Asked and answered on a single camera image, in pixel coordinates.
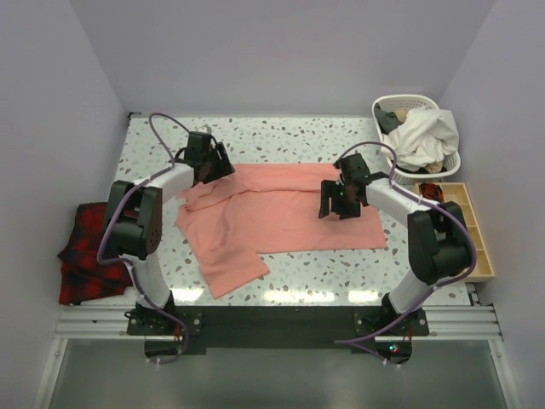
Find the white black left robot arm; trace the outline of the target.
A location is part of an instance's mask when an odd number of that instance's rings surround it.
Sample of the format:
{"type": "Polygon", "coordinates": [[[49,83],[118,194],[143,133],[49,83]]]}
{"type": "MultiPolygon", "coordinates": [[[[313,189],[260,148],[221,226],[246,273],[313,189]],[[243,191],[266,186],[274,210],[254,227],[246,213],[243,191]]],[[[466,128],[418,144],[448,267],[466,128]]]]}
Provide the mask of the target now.
{"type": "Polygon", "coordinates": [[[163,237],[163,207],[178,193],[234,172],[227,150],[210,133],[193,131],[185,147],[171,154],[165,168],[136,181],[115,181],[110,189],[97,262],[121,262],[150,309],[147,325],[157,334],[175,328],[176,313],[167,308],[171,290],[164,282],[157,250],[163,237]]]}

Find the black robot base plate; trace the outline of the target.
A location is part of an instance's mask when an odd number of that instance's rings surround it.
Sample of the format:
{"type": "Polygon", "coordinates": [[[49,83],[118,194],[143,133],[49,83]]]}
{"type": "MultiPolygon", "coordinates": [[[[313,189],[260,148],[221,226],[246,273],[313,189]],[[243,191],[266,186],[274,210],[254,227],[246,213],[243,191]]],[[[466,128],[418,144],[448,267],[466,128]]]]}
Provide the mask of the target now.
{"type": "Polygon", "coordinates": [[[124,313],[127,334],[146,337],[148,358],[205,354],[208,349],[335,349],[335,340],[363,337],[378,327],[378,307],[199,307],[175,306],[183,323],[149,308],[124,313]]]}

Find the pink t shirt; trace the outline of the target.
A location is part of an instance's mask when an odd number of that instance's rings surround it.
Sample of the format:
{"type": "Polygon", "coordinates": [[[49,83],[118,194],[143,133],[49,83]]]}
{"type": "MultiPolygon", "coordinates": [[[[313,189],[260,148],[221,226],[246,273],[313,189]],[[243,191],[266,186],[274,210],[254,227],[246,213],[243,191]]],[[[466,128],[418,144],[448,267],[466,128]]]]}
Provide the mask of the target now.
{"type": "Polygon", "coordinates": [[[238,164],[233,174],[182,193],[176,224],[218,299],[268,274],[263,254],[376,250],[386,246],[379,212],[319,218],[330,164],[238,164]]]}

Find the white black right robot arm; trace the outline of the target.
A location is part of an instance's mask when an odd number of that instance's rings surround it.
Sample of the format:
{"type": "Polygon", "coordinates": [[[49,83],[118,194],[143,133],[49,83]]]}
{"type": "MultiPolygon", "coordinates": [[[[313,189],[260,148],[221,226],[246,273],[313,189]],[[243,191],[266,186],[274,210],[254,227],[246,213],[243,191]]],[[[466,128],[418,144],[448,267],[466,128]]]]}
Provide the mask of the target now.
{"type": "Polygon", "coordinates": [[[453,201],[421,199],[386,173],[372,173],[358,153],[337,160],[334,168],[338,177],[321,181],[319,218],[357,218],[372,206],[406,227],[410,271],[384,296],[379,314],[381,328],[397,335],[436,288],[474,269],[476,249],[462,209],[453,201]]]}

